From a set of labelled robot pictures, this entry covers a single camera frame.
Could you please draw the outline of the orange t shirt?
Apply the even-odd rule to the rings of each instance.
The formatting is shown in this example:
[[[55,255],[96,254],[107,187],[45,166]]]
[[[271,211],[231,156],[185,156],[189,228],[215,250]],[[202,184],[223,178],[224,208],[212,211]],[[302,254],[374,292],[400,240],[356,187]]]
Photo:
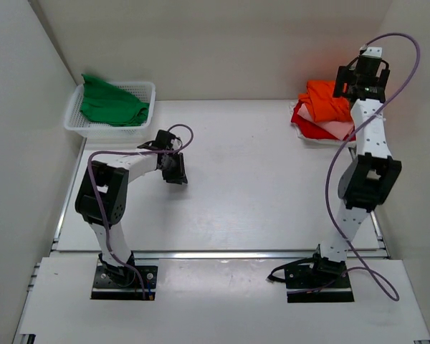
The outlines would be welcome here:
[[[349,103],[343,97],[333,97],[335,81],[309,80],[306,92],[298,95],[315,123],[351,122]]]

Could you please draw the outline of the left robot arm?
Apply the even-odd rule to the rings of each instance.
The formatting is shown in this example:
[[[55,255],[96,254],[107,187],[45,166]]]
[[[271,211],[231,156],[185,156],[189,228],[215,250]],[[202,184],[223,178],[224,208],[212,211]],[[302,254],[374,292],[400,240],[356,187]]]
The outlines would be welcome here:
[[[133,151],[99,150],[87,160],[75,211],[95,233],[105,274],[121,287],[145,287],[121,226],[129,184],[154,171],[160,171],[166,183],[188,183],[182,150],[189,143],[172,133],[178,127],[188,129],[190,139],[194,138],[187,125],[176,124],[159,130],[154,140]]]

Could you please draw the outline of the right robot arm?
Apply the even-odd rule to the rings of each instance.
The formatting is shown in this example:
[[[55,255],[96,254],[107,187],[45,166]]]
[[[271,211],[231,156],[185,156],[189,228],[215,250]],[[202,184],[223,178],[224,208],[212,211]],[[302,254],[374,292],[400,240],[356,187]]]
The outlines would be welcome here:
[[[315,262],[307,268],[307,280],[316,287],[345,270],[347,251],[361,224],[385,202],[401,172],[402,164],[386,142],[381,109],[389,73],[388,63],[369,53],[338,69],[333,97],[349,102],[356,155],[338,183],[341,203],[332,218],[337,232],[317,247]]]

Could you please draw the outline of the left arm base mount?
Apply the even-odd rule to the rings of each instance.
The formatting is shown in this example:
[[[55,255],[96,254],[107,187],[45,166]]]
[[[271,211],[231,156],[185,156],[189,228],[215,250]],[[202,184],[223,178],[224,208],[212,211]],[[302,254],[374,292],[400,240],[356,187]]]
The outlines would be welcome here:
[[[135,268],[140,273],[142,284],[137,274],[130,269],[125,268],[125,274],[109,272],[98,260],[90,299],[154,301],[158,282],[158,265],[141,264],[136,260]]]

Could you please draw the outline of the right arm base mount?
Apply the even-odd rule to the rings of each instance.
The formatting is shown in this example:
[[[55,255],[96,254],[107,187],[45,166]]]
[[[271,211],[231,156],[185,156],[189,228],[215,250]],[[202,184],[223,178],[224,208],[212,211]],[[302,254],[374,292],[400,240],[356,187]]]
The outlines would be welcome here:
[[[289,304],[355,301],[349,276],[319,271],[314,258],[299,259],[275,267],[267,280],[285,284]]]

